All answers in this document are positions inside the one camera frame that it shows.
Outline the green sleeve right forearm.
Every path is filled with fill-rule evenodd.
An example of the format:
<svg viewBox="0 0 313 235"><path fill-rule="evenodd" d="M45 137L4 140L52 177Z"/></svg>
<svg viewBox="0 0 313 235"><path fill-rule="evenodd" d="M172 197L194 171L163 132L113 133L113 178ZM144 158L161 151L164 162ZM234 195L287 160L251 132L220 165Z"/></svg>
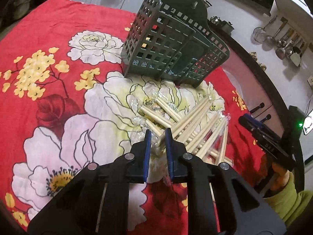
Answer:
<svg viewBox="0 0 313 235"><path fill-rule="evenodd" d="M294 184L294 175L288 173L289 179L286 185L273 196L264 198L287 228L291 227L306 210L308 210L308 217L312 218L312 191L303 190L298 193Z"/></svg>

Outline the right hand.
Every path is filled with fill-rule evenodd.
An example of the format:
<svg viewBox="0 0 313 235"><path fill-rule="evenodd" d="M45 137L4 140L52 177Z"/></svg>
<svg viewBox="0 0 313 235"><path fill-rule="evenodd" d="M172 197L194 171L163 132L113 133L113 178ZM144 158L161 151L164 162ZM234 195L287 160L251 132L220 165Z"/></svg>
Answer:
<svg viewBox="0 0 313 235"><path fill-rule="evenodd" d="M278 174L278 177L270 187L270 191L273 194L276 194L283 190L287 185L290 177L290 171L274 162L268 154L264 154L261 158L261 164L259 167L259 174L261 178L265 178L267 176L270 167L273 169L275 174Z"/></svg>

